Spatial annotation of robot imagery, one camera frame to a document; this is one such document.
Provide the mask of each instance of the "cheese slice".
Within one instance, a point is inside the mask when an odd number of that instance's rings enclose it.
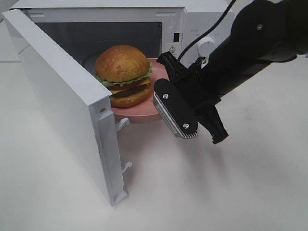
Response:
[[[146,78],[144,81],[142,81],[140,84],[138,84],[136,86],[141,86],[141,85],[145,85],[145,84],[149,84],[149,83],[150,83],[150,79]],[[124,90],[110,90],[110,91],[114,95],[114,94],[117,94],[117,93],[119,93],[121,91],[125,91],[125,90],[128,90],[128,89],[124,89]]]

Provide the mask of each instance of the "tomato slice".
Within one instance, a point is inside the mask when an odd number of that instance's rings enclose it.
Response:
[[[107,88],[110,89],[110,90],[127,90],[127,89],[130,89],[132,87],[135,87],[135,86],[141,84],[146,79],[147,78],[143,78],[143,79],[140,79],[140,80],[138,80],[136,82],[126,83],[122,87],[120,86],[120,84],[116,84],[116,85],[113,85],[113,86],[107,87]]]

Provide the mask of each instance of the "sesame-free bun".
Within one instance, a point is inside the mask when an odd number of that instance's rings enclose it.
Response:
[[[96,60],[95,72],[102,80],[123,82],[147,73],[146,56],[130,45],[116,45],[105,50]]]
[[[110,96],[110,103],[112,107],[131,107],[146,100],[152,94],[153,87],[150,84],[144,85],[140,91],[136,91],[128,96]]]

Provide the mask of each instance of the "top bun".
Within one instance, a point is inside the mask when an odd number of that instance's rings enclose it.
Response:
[[[110,82],[129,81],[143,76],[149,68],[146,56],[130,45],[116,45],[105,50],[95,63],[98,77]]]

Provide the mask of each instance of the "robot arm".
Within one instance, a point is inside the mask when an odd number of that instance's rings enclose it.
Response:
[[[163,53],[157,61],[165,66],[170,82],[155,83],[153,102],[173,133],[191,138],[199,122],[214,144],[224,140],[228,134],[215,105],[271,63],[308,53],[307,9],[307,0],[255,0],[237,15],[231,35],[210,54],[204,68],[203,57],[186,68]]]

